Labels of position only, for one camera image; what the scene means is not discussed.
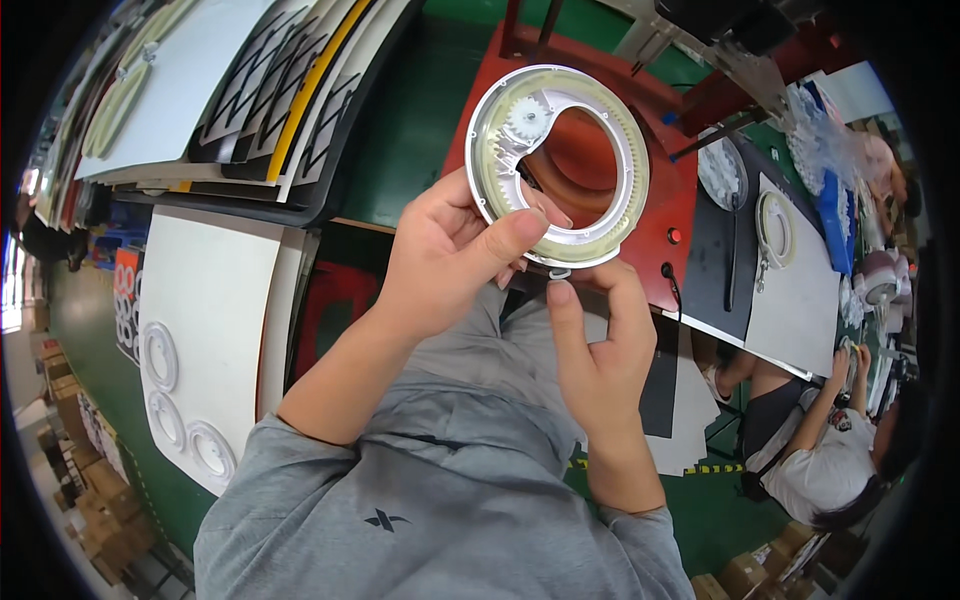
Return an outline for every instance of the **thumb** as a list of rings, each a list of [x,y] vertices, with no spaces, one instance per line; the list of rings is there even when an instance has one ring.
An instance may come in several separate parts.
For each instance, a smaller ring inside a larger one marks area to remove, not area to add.
[[[516,210],[494,221],[457,252],[457,261],[465,274],[482,284],[533,248],[548,227],[539,210]]]
[[[584,307],[576,290],[565,279],[550,281],[546,286],[546,304],[560,371],[582,373],[593,364],[593,356],[584,331]]]

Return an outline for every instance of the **green floor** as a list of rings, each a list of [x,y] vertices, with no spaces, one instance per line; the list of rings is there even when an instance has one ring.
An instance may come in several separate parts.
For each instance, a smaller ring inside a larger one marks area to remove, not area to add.
[[[528,0],[523,20],[542,20],[547,0]],[[417,36],[398,49],[382,88],[372,101],[371,122],[358,135],[364,152],[343,165],[349,202],[344,216],[393,227],[403,206],[440,173],[453,130],[480,59],[506,0],[429,0]],[[450,21],[449,18],[469,21]],[[629,27],[619,13],[594,0],[567,0],[557,32],[610,51]],[[650,71],[671,84],[692,84],[707,70],[670,49]],[[748,135],[761,147],[776,147],[787,177],[798,187],[783,136],[766,127]],[[362,229],[324,227],[321,255],[382,273],[389,239]],[[57,268],[51,282],[51,330],[78,379],[132,456],[133,481],[163,535],[192,557],[193,540],[211,494],[191,481],[153,445],[144,411],[139,371],[114,345],[111,273]],[[324,323],[330,332],[342,323]],[[730,438],[717,441],[731,446]],[[721,461],[705,461],[722,464]],[[667,499],[688,574],[717,572],[731,557],[754,550],[779,534],[787,517],[773,504],[738,497],[736,474],[664,477]],[[585,474],[572,470],[567,481],[586,490]]]

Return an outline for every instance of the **black hair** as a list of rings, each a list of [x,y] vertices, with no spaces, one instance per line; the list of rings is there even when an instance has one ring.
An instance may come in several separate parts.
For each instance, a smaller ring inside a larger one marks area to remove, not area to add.
[[[927,395],[919,383],[903,381],[900,384],[897,422],[890,435],[890,445],[880,459],[877,474],[867,480],[863,492],[847,506],[814,515],[814,529],[822,532],[848,529],[877,507],[890,485],[900,479],[910,463],[920,455],[926,429],[927,403]]]
[[[924,209],[924,203],[921,199],[920,183],[912,177],[906,179],[906,202],[903,203],[903,214],[916,219]]]

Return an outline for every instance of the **black shorts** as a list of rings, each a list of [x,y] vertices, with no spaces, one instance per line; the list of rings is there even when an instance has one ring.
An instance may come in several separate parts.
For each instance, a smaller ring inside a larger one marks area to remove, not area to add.
[[[813,384],[809,381],[794,377],[773,392],[767,392],[747,402],[740,436],[744,460],[759,452],[767,442],[770,442],[790,417],[790,413],[800,402],[800,397],[811,387]]]

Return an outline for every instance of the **window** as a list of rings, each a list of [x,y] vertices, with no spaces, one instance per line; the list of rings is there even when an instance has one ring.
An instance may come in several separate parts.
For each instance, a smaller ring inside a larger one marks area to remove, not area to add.
[[[23,276],[27,254],[18,240],[7,241],[3,257],[3,332],[13,333],[23,325]]]

